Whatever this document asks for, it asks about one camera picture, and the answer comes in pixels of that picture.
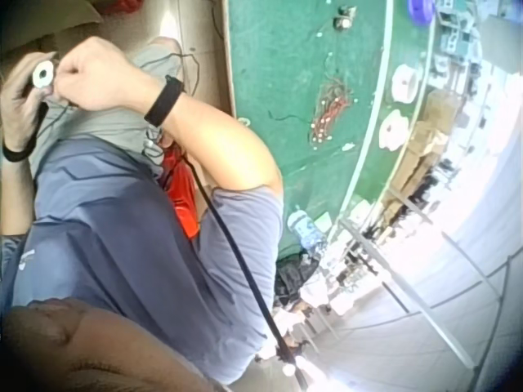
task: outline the white spool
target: white spool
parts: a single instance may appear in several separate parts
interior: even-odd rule
[[[396,151],[409,138],[409,119],[396,109],[382,122],[379,129],[379,147]]]
[[[412,104],[418,94],[418,71],[408,65],[400,65],[392,77],[392,98],[396,102]]]
[[[33,71],[33,85],[36,88],[44,88],[52,85],[55,78],[55,65],[52,61],[43,61]]]

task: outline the green table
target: green table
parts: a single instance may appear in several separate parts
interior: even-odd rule
[[[357,13],[351,29],[338,32],[333,18],[344,6]],[[325,212],[336,219],[351,200],[375,201],[399,155],[379,149],[375,129],[393,109],[414,112],[414,104],[392,104],[391,76],[401,63],[423,64],[427,51],[428,29],[410,21],[406,1],[228,0],[226,25],[234,112],[283,173],[285,222],[296,206],[313,219]],[[353,91],[354,103],[334,123],[332,140],[314,150],[311,123],[330,78]],[[285,227],[280,256],[298,248]]]

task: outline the black watch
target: black watch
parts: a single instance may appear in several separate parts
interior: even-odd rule
[[[184,91],[183,83],[178,79],[170,75],[167,75],[165,78],[167,79],[167,84],[153,103],[153,107],[150,108],[144,117],[144,120],[157,128],[162,126],[165,118],[167,118],[177,103],[178,98],[180,98],[181,93]]]

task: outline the plastic bottle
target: plastic bottle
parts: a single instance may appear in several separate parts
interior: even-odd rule
[[[327,239],[312,218],[299,206],[287,219],[287,226],[297,235],[300,244],[311,256],[321,257],[323,255]]]

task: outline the red cloth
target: red cloth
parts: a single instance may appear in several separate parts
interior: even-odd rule
[[[110,15],[117,12],[126,12],[131,14],[135,11],[138,11],[143,3],[144,0],[118,0],[114,2],[114,4],[100,10],[100,13],[102,15]]]
[[[161,183],[188,238],[199,232],[198,211],[194,200],[194,177],[181,154],[174,149],[165,152]]]

